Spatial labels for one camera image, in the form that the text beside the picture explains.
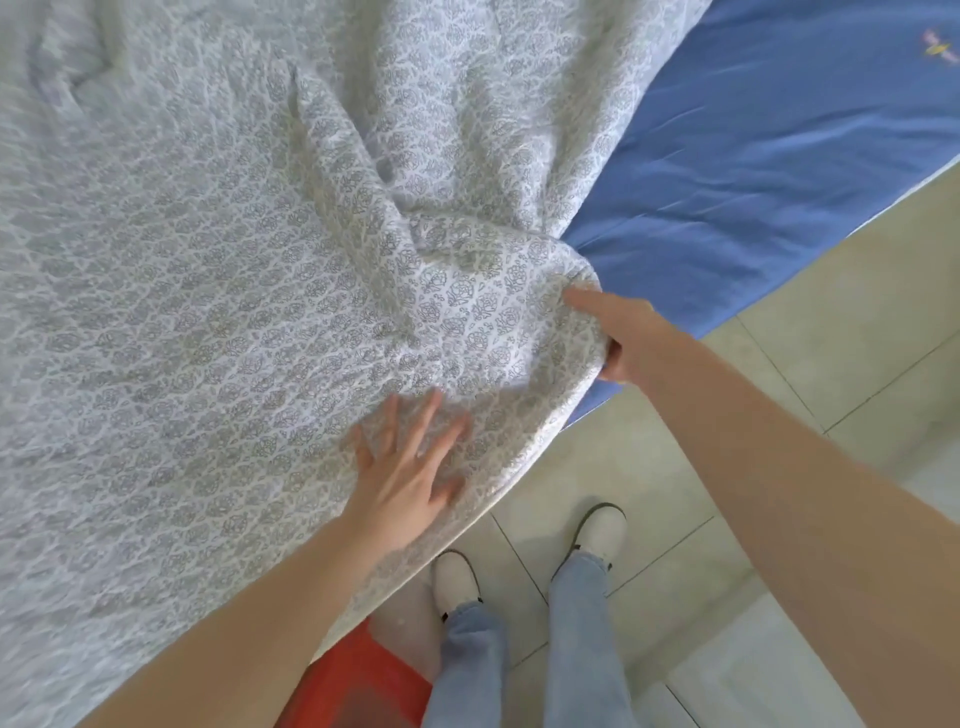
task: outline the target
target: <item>red plastic object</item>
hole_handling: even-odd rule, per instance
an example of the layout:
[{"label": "red plastic object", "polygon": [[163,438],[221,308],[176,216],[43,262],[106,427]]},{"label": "red plastic object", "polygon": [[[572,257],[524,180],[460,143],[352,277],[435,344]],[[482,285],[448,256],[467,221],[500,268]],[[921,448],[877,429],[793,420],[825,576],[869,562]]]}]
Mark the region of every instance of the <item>red plastic object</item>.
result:
[{"label": "red plastic object", "polygon": [[307,668],[276,728],[416,728],[431,690],[364,621]]}]

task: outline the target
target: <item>shoe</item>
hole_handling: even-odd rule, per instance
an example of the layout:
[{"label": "shoe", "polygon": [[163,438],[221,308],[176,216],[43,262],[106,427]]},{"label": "shoe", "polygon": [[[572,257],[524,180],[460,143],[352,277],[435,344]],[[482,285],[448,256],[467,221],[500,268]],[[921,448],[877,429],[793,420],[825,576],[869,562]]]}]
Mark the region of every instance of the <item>shoe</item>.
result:
[{"label": "shoe", "polygon": [[434,560],[433,600],[444,621],[461,604],[483,601],[473,567],[460,551],[444,551]]},{"label": "shoe", "polygon": [[627,517],[623,511],[612,503],[600,503],[590,508],[580,521],[570,553],[576,550],[591,553],[606,564],[609,571],[626,539]]}]

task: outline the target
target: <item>floral pattern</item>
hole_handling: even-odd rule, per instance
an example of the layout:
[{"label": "floral pattern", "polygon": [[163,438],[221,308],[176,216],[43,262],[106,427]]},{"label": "floral pattern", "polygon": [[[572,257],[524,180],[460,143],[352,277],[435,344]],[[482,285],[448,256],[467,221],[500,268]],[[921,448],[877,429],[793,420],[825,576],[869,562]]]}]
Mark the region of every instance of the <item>floral pattern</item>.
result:
[{"label": "floral pattern", "polygon": [[74,724],[338,514],[390,392],[471,411],[470,485],[329,641],[506,493],[604,353],[556,236],[704,3],[33,5],[0,59],[9,726]]}]

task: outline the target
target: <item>forearm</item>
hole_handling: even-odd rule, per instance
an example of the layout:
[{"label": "forearm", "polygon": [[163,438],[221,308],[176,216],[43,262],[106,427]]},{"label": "forearm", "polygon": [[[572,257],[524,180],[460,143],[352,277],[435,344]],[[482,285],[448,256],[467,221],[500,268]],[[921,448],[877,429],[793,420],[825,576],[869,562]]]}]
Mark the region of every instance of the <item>forearm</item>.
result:
[{"label": "forearm", "polygon": [[960,715],[960,529],[651,317],[632,377],[871,726]]},{"label": "forearm", "polygon": [[333,621],[383,554],[336,519],[198,622],[83,728],[269,728]]}]

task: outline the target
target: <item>leg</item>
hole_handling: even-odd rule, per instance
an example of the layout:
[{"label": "leg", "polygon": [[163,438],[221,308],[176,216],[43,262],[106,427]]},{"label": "leg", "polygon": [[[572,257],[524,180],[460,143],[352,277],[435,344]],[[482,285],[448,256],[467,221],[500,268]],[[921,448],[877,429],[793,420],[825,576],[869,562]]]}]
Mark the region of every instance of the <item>leg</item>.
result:
[{"label": "leg", "polygon": [[550,584],[545,728],[636,728],[607,612],[607,570],[626,533],[622,512],[585,518]]},{"label": "leg", "polygon": [[441,673],[433,684],[422,728],[500,725],[507,635],[500,619],[479,601],[475,584],[463,556],[452,551],[441,554],[434,570],[434,594],[446,616],[446,638]]}]

